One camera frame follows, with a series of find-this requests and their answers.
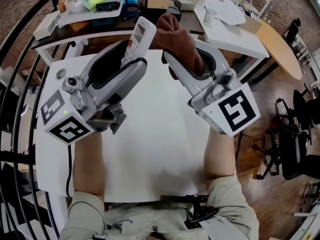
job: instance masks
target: brown cloth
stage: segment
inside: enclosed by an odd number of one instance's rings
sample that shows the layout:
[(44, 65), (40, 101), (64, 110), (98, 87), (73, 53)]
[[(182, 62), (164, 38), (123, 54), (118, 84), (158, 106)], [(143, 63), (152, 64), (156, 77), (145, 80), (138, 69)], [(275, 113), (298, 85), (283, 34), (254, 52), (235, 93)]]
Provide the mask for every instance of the brown cloth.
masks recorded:
[(202, 76), (204, 61), (196, 50), (196, 44), (189, 31), (180, 28), (177, 18), (170, 13), (163, 14), (156, 23), (152, 49), (169, 50), (185, 62), (196, 75)]

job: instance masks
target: black railing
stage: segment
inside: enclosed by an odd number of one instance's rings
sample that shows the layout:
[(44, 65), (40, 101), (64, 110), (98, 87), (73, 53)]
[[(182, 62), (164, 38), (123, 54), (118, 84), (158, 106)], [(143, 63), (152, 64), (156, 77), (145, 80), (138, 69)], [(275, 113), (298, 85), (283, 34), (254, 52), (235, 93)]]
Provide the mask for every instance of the black railing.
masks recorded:
[[(13, 45), (14, 41), (17, 39), (17, 37), (19, 36), (21, 31), (24, 29), (24, 27), (32, 20), (32, 18), (34, 17), (34, 15), (38, 11), (50, 1), (52, 1), (53, 11), (56, 11), (58, 0), (39, 0), (22, 17), (22, 19), (13, 27), (13, 29), (11, 30), (11, 32), (6, 37), (6, 39), (4, 40), (4, 42), (2, 43), (2, 45), (0, 47), (0, 66), (3, 63), (6, 55), (8, 54), (10, 47)], [(19, 71), (19, 68), (23, 62), (23, 59), (25, 58), (25, 56), (26, 56), (28, 50), (30, 49), (34, 40), (35, 40), (35, 38), (32, 37), (28, 41), (26, 46), (24, 47), (23, 51), (21, 52), (21, 54), (15, 64), (11, 79), (6, 86), (4, 96), (2, 98), (2, 103), (1, 103), (1, 107), (0, 107), (0, 128), (1, 128), (1, 131), (0, 131), (0, 150), (1, 150), (2, 129), (3, 129), (4, 123), (5, 123), (3, 120), (4, 111), (5, 111), (6, 104), (9, 102), (8, 101), (8, 97), (9, 97), (8, 94), (11, 92), (11, 88), (13, 86), (14, 79)], [(61, 57), (62, 60), (65, 58), (69, 47), (70, 47), (70, 43), (68, 43), (66, 48), (64, 49), (63, 55)], [(53, 50), (53, 53), (52, 53), (53, 58), (55, 57), (58, 49), (59, 49), (59, 45), (57, 45)], [(33, 228), (30, 224), (30, 221), (28, 220), (26, 213), (25, 213), (24, 205), (22, 202), (21, 189), (20, 189), (19, 182), (18, 182), (18, 164), (27, 164), (28, 165), (28, 169), (29, 169), (28, 174), (29, 174), (29, 178), (31, 181), (30, 182), (31, 194), (32, 194), (32, 199), (33, 199), (33, 203), (34, 203), (34, 210), (36, 213), (36, 217), (39, 221), (39, 224), (42, 228), (42, 231), (43, 231), (43, 234), (44, 234), (46, 240), (50, 240), (49, 234), (46, 230), (45, 224), (43, 223), (43, 220), (42, 220), (40, 212), (39, 212), (38, 199), (37, 199), (37, 195), (36, 195), (36, 185), (35, 185), (35, 179), (34, 179), (34, 174), (33, 174), (33, 165), (35, 164), (35, 156), (36, 156), (36, 154), (35, 154), (36, 149), (35, 149), (35, 144), (34, 144), (34, 129), (35, 129), (35, 126), (37, 123), (36, 116), (37, 116), (37, 110), (38, 110), (38, 105), (39, 105), (39, 101), (40, 101), (40, 96), (41, 96), (42, 89), (44, 87), (44, 84), (45, 84), (45, 81), (46, 81), (46, 78), (47, 78), (47, 75), (49, 72), (49, 67), (46, 67), (46, 69), (43, 73), (43, 76), (41, 78), (41, 82), (39, 84), (39, 88), (37, 90), (37, 94), (35, 97), (34, 105), (33, 105), (33, 111), (32, 111), (32, 116), (31, 116), (31, 121), (30, 121), (29, 139), (28, 139), (28, 155), (18, 153), (18, 142), (19, 142), (18, 138), (19, 138), (19, 127), (20, 127), (20, 121), (21, 121), (21, 112), (23, 110), (23, 106), (24, 106), (24, 102), (25, 102), (25, 98), (26, 98), (26, 95), (28, 92), (29, 85), (30, 85), (31, 80), (33, 78), (33, 74), (36, 71), (36, 67), (38, 65), (39, 60), (40, 60), (40, 56), (38, 55), (34, 60), (34, 63), (31, 67), (31, 71), (29, 72), (29, 75), (26, 79), (24, 89), (19, 97), (19, 101), (18, 101), (18, 104), (16, 107), (16, 112), (15, 112), (15, 117), (14, 117), (13, 133), (11, 135), (11, 146), (12, 146), (11, 151), (0, 151), (0, 161), (13, 163), (14, 182), (15, 182), (15, 189), (16, 189), (19, 207), (21, 209), (23, 219), (26, 223), (26, 226), (30, 232), (31, 237), (34, 240), (37, 240), (37, 237), (36, 237), (36, 235), (33, 231)], [(10, 223), (11, 223), (13, 230), (15, 232), (16, 238), (19, 240), (25, 239), (24, 235), (18, 230), (17, 225), (15, 224), (15, 221), (13, 219), (12, 213), (10, 211), (10, 207), (9, 207), (9, 203), (8, 203), (8, 193), (6, 193), (3, 188), (3, 175), (2, 175), (1, 169), (0, 169), (0, 193), (1, 193), (1, 198), (4, 203), (4, 207), (5, 207), (6, 220), (7, 220), (7, 225), (8, 225), (9, 231), (11, 231), (11, 227), (10, 227)], [(45, 200), (46, 200), (46, 205), (47, 205), (47, 210), (48, 210), (48, 216), (51, 221), (51, 226), (52, 226), (57, 238), (59, 238), (59, 231), (57, 229), (57, 226), (56, 226), (56, 223), (54, 220), (54, 216), (52, 213), (52, 209), (50, 206), (49, 195), (47, 192), (45, 192), (44, 195), (45, 195)], [(0, 206), (0, 224), (1, 224), (0, 235), (4, 234), (3, 223), (2, 223), (3, 220), (5, 220), (5, 218), (2, 217), (1, 206)]]

